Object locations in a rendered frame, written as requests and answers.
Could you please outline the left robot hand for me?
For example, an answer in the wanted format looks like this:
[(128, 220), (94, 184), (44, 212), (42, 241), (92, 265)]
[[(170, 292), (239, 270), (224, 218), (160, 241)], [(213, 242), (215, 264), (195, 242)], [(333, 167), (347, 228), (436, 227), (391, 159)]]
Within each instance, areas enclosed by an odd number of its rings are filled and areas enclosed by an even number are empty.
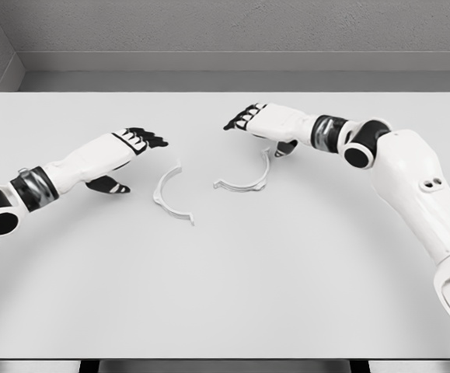
[(127, 165), (150, 148), (167, 145), (168, 142), (162, 137), (141, 127), (123, 128), (74, 150), (62, 161), (62, 165), (91, 190), (124, 194), (129, 193), (130, 188), (108, 176), (108, 173)]

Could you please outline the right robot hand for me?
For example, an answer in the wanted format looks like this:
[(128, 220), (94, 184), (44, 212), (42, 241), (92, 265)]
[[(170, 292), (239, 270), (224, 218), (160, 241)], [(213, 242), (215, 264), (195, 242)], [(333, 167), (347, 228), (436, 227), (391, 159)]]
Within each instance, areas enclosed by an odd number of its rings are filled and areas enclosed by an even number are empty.
[(258, 138), (276, 141), (276, 158), (290, 155), (298, 144), (299, 126), (306, 115), (300, 110), (273, 103), (254, 103), (236, 114), (224, 127), (246, 131)]

